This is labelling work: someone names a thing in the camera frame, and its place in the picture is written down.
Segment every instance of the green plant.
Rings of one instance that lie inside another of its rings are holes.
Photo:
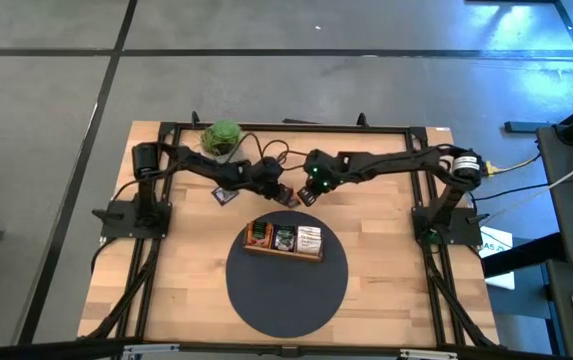
[[[225,155],[237,145],[241,133],[242,130],[236,122],[219,120],[202,133],[202,146],[215,156]]]

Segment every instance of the yellow cable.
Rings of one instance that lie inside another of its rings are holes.
[[[507,171],[515,170],[517,168],[526,166],[526,165],[534,162],[535,160],[537,160],[539,158],[539,156],[540,155],[537,154],[537,156],[535,156],[534,158],[532,158],[530,160],[520,162],[519,164],[513,165],[513,166],[506,168],[506,169],[498,168],[498,167],[494,166],[490,161],[486,161],[486,171],[488,172],[488,177],[491,177],[495,174],[505,173]]]

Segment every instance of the black circular mat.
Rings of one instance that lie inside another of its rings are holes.
[[[337,236],[317,218],[297,211],[276,211],[256,220],[320,228],[324,259],[316,263],[250,253],[243,248],[244,227],[226,262],[228,297],[235,311],[270,336],[296,337],[319,329],[341,305],[348,283],[348,263]]]

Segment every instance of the small box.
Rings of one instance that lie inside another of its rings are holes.
[[[254,221],[246,227],[244,248],[268,255],[322,261],[321,229],[307,226],[277,225]]]

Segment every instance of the black mounting bracket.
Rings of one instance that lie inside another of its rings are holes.
[[[175,131],[175,126],[176,123],[173,122],[163,122],[159,124],[159,131],[157,132],[158,141],[164,141],[166,136]]]
[[[193,128],[197,127],[197,124],[201,122],[201,120],[199,120],[199,115],[197,115],[197,111],[193,111],[190,114],[190,122],[193,125]]]
[[[110,214],[104,210],[93,210],[93,214],[104,221],[101,235],[106,238],[163,239],[168,233],[170,214],[173,205],[169,202],[156,203],[157,219],[153,223],[139,224],[137,220],[137,200],[115,201],[110,206]]]
[[[370,127],[370,125],[368,125],[368,121],[366,120],[366,115],[364,113],[359,113],[359,116],[357,117],[357,126]]]
[[[289,118],[285,118],[284,120],[282,120],[282,123],[284,123],[284,124],[319,124],[319,123],[316,123],[313,121],[289,119]]]
[[[421,126],[411,126],[408,128],[411,135],[416,137],[419,140],[419,143],[422,144],[423,147],[428,146],[428,134],[426,133],[426,128]]]
[[[279,355],[283,358],[297,358],[302,356],[299,346],[296,345],[282,345],[281,350]]]
[[[446,231],[444,242],[440,236],[430,236],[432,230],[428,223],[428,208],[414,207],[412,208],[413,217],[413,230],[415,231],[415,239],[418,241],[427,241],[430,244],[443,244],[443,245],[482,245],[482,235],[479,232],[477,224],[468,223],[468,218],[473,218],[477,214],[475,210],[468,208],[455,208],[452,211],[452,220],[450,229]]]

